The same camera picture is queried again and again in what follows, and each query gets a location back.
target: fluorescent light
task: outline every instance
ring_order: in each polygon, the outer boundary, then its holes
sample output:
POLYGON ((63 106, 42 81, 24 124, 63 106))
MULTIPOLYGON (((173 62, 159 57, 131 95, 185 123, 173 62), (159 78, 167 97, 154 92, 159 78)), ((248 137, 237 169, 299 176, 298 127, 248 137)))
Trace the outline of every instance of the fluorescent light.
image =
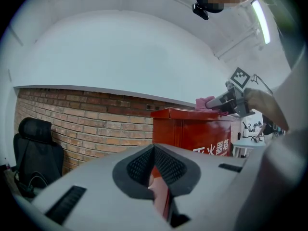
POLYGON ((270 32, 269 32, 269 28, 268 28, 268 24, 266 22, 265 19, 265 15, 263 13, 263 10, 261 8, 261 4, 259 3, 258 0, 254 0, 252 3, 252 6, 257 14, 257 17, 259 19, 261 28, 262 28, 262 32, 263 32, 263 37, 264 37, 264 41, 265 44, 268 44, 270 42, 270 32))

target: red fire extinguisher box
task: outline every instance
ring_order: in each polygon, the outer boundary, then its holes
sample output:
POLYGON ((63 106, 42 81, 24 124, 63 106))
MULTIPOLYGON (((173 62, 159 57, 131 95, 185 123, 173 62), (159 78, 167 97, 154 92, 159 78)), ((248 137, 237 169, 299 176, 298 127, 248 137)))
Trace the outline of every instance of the red fire extinguisher box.
POLYGON ((153 143, 164 143, 190 151, 229 156, 231 115, 220 116, 177 108, 151 113, 153 117, 153 143))

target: white table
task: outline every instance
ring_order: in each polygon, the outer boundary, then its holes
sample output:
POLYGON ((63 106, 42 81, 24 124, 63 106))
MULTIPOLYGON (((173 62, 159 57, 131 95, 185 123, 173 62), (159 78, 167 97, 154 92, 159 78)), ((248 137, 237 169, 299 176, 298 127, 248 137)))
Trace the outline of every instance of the white table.
POLYGON ((233 143, 234 157, 236 155, 236 149, 237 148, 239 148, 237 157, 239 157, 241 155, 242 148, 245 148, 245 154, 244 155, 246 155, 247 149, 264 148, 265 147, 264 138, 262 138, 262 140, 263 141, 259 141, 259 143, 256 143, 253 139, 251 140, 251 137, 249 137, 249 138, 241 138, 240 140, 236 141, 235 143, 233 143))

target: pink cloth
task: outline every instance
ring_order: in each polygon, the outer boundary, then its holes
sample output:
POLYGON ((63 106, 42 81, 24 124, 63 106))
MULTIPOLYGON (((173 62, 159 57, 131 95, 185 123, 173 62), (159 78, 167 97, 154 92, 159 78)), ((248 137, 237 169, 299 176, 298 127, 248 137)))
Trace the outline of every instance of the pink cloth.
POLYGON ((199 112, 207 112, 207 113, 217 113, 217 114, 220 114, 222 116, 227 116, 228 115, 228 112, 223 112, 221 113, 220 111, 218 110, 211 110, 211 109, 208 109, 206 107, 206 103, 215 99, 214 96, 210 96, 210 97, 207 97, 207 98, 198 98, 196 99, 196 111, 199 111, 199 112))

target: chair headrest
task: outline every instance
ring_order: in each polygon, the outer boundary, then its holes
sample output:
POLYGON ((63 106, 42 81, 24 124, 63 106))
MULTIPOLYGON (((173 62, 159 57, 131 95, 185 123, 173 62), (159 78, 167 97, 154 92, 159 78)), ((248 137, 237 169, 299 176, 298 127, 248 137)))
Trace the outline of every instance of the chair headrest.
POLYGON ((27 117, 18 127, 19 134, 29 140, 51 143, 51 122, 27 117))

